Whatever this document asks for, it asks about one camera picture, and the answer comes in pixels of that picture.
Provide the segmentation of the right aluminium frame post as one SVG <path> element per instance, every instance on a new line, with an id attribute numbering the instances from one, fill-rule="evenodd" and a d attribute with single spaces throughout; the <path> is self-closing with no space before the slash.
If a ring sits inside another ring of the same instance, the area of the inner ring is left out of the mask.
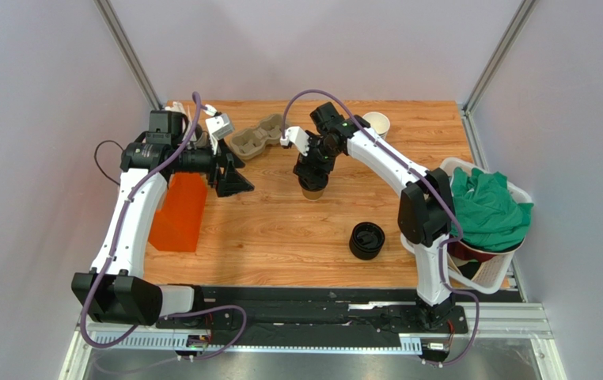
<path id="1" fill-rule="evenodd" d="M 519 6 L 491 54 L 490 59 L 487 61 L 485 68 L 468 96 L 467 101 L 463 105 L 462 110 L 466 116 L 470 116 L 477 108 L 483 95 L 491 84 L 491 81 L 498 73 L 501 64 L 538 3 L 538 0 L 520 1 Z"/>

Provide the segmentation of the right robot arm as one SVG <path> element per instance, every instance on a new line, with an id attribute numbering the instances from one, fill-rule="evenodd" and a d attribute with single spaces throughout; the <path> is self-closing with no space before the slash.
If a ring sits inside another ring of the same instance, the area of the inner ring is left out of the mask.
<path id="1" fill-rule="evenodd" d="M 280 139 L 299 152 L 293 172 L 308 200 L 319 199 L 328 185 L 336 158 L 345 154 L 370 168 L 400 197 L 397 225 L 400 241 L 415 256 L 419 306 L 415 321 L 425 330 L 445 326 L 455 306 L 445 287 L 446 256 L 455 215 L 449 176 L 408 160 L 385 141 L 390 126 L 377 112 L 346 118 L 328 102 L 311 112 L 316 132 L 288 127 Z"/>

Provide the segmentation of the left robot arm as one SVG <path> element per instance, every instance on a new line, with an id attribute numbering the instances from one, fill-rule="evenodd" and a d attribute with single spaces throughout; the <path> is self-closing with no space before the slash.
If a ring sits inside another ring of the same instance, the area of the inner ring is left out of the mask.
<path id="1" fill-rule="evenodd" d="M 143 279 L 154 214 L 171 176 L 204 174 L 220 197 L 254 189 L 238 172 L 244 162 L 224 141 L 234 130 L 229 117 L 215 110 L 207 113 L 207 146 L 190 145 L 196 127 L 184 113 L 155 110 L 147 131 L 123 150 L 119 195 L 106 238 L 89 271 L 75 273 L 71 283 L 84 316 L 101 323 L 149 326 L 192 310 L 192 285 L 157 285 Z"/>

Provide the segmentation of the left aluminium frame post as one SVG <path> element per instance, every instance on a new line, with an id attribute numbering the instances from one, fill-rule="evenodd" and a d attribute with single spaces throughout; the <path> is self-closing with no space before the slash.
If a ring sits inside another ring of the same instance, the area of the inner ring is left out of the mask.
<path id="1" fill-rule="evenodd" d="M 159 110 L 163 108 L 160 97 L 157 95 L 152 82 L 143 68 L 142 62 L 139 59 L 136 51 L 127 36 L 125 28 L 119 19 L 114 5 L 109 0 L 94 0 L 104 23 L 108 27 L 113 40 L 116 42 L 124 61 L 128 65 L 138 87 L 142 91 L 142 95 L 146 98 L 147 103 L 152 109 Z"/>

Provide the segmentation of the aluminium front frame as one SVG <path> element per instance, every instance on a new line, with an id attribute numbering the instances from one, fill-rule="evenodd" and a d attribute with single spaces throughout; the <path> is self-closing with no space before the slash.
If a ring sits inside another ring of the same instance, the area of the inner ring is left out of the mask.
<path id="1" fill-rule="evenodd" d="M 403 356 L 439 378 L 567 377 L 544 307 L 524 302 L 506 286 L 506 275 L 493 294 L 454 291 L 448 313 L 433 327 L 423 324 L 411 259 L 275 263 L 161 255 L 146 262 L 145 277 L 190 283 L 201 315 L 134 332 L 91 324 L 97 346 L 76 334 L 64 378 L 160 378 L 179 363 L 220 363 L 235 353 L 361 361 Z"/>

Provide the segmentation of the single brown paper cup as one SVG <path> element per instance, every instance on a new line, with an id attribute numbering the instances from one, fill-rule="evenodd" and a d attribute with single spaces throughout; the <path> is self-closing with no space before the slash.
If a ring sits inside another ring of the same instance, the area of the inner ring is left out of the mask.
<path id="1" fill-rule="evenodd" d="M 307 200 L 317 201 L 323 196 L 324 189 L 308 190 L 306 188 L 302 188 L 301 193 Z"/>

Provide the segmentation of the white laundry basket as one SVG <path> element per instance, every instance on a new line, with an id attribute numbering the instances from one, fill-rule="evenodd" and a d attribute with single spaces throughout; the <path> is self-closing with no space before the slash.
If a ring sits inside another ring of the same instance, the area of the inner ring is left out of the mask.
<path id="1" fill-rule="evenodd" d="M 446 158 L 439 167 L 450 176 L 453 175 L 453 171 L 456 168 L 463 169 L 467 174 L 470 174 L 472 169 L 479 169 L 480 171 L 486 172 L 486 170 L 481 169 L 470 162 L 454 157 Z M 515 202 L 533 202 L 531 196 L 526 191 L 512 182 L 507 181 L 507 188 Z M 444 236 L 438 237 L 431 247 L 426 247 L 425 245 L 414 244 L 403 234 L 400 234 L 400 241 L 404 248 L 410 254 L 414 255 L 416 259 L 419 279 L 417 292 L 421 298 L 425 298 L 429 303 L 440 303 L 442 298 L 446 298 L 449 295 L 449 290 L 442 284 L 443 277 L 440 276 L 438 266 L 438 246 L 443 240 L 445 240 Z M 447 280 L 453 279 L 465 287 L 472 288 L 480 293 L 487 295 L 493 294 L 501 288 L 513 255 L 516 250 L 521 247 L 522 243 L 523 241 L 518 243 L 516 248 L 510 248 L 505 253 L 486 253 L 490 260 L 477 263 L 479 264 L 479 268 L 476 270 L 475 274 L 469 276 L 469 278 L 461 273 L 461 269 L 469 268 L 470 264 L 473 263 L 451 256 L 451 248 L 446 248 L 445 252 L 448 253 L 447 258 L 444 259 L 444 262 L 448 264 L 448 268 L 444 271 L 447 275 L 446 278 Z M 465 243 L 458 243 L 457 246 L 469 249 L 471 253 L 474 253 L 475 251 L 477 253 L 485 253 L 478 249 L 471 249 Z"/>

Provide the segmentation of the grey straw holder cup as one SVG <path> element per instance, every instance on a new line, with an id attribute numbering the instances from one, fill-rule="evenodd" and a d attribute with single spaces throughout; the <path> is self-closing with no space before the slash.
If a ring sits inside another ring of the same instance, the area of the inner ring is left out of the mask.
<path id="1" fill-rule="evenodd" d="M 203 132 L 201 136 L 196 140 L 196 148 L 204 148 L 210 146 L 210 135 L 208 132 Z"/>

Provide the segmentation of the green cloth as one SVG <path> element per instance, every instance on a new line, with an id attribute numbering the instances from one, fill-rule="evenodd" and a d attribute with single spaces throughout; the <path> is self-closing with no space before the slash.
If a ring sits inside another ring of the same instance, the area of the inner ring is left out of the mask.
<path id="1" fill-rule="evenodd" d="M 455 216 L 460 228 L 451 235 L 472 247 L 500 253 L 520 244 L 532 222 L 533 203 L 517 202 L 500 172 L 485 173 L 457 167 L 450 181 Z"/>

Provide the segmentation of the dark red cloth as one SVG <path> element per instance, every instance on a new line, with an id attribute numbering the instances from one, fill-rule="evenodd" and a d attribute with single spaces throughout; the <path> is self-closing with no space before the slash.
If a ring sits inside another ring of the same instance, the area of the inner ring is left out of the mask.
<path id="1" fill-rule="evenodd" d="M 483 263 L 492 260 L 496 257 L 505 256 L 508 253 L 513 253 L 520 244 L 513 245 L 508 249 L 499 252 L 489 252 L 478 249 L 477 247 L 466 245 L 463 241 L 450 243 L 448 246 L 448 253 L 451 257 L 463 260 L 471 261 L 476 260 L 477 262 Z"/>

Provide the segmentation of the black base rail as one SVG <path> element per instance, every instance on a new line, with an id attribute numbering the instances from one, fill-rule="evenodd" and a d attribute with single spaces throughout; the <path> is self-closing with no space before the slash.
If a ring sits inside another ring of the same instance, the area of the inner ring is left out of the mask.
<path id="1" fill-rule="evenodd" d="M 413 288 L 219 287 L 199 290 L 196 310 L 224 306 L 207 317 L 169 318 L 159 329 L 204 329 L 212 343 L 241 346 L 390 348 L 401 333 L 424 333 Z"/>

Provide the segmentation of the aluminium frame post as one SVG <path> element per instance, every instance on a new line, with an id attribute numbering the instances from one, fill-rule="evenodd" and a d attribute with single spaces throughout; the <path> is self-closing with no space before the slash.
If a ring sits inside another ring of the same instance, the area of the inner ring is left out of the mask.
<path id="1" fill-rule="evenodd" d="M 125 28 L 119 19 L 114 5 L 109 0 L 94 0 L 104 23 L 108 27 L 113 40 L 116 42 L 124 61 L 128 65 L 138 87 L 142 91 L 142 95 L 146 98 L 147 103 L 152 109 L 159 110 L 163 108 L 160 97 L 157 95 L 152 82 L 143 68 L 142 62 L 139 59 L 136 51 L 127 36 Z"/>
<path id="2" fill-rule="evenodd" d="M 538 3 L 538 0 L 520 1 L 519 6 L 491 54 L 490 59 L 487 61 L 485 68 L 468 96 L 467 101 L 463 105 L 462 110 L 466 116 L 470 116 L 477 108 L 483 95 L 491 84 L 491 81 L 498 73 L 501 64 Z"/>

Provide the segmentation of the single black cup lid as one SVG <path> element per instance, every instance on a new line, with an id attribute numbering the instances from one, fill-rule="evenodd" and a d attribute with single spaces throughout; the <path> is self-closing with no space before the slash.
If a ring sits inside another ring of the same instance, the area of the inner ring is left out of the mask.
<path id="1" fill-rule="evenodd" d="M 299 177 L 298 182 L 301 188 L 308 192 L 324 191 L 328 185 L 327 177 Z"/>

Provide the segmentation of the stack of paper cups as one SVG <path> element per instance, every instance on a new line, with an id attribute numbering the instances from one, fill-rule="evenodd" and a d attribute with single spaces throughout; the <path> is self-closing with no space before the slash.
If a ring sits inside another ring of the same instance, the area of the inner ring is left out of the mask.
<path id="1" fill-rule="evenodd" d="M 367 112 L 362 118 L 370 124 L 382 139 L 386 139 L 391 123 L 390 119 L 385 114 L 381 112 Z"/>

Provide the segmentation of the stack of black lids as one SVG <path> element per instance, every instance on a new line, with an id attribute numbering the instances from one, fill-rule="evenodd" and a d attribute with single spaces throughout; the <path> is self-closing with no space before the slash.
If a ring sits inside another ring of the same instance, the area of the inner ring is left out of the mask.
<path id="1" fill-rule="evenodd" d="M 385 243 L 385 232 L 372 222 L 360 222 L 351 231 L 349 250 L 360 260 L 376 258 Z"/>

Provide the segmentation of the orange paper bag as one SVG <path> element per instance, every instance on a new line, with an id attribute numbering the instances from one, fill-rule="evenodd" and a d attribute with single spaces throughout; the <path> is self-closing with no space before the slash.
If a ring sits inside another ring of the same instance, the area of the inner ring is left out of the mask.
<path id="1" fill-rule="evenodd" d="M 196 251 L 207 188 L 198 173 L 177 173 L 154 213 L 147 242 L 157 251 Z"/>

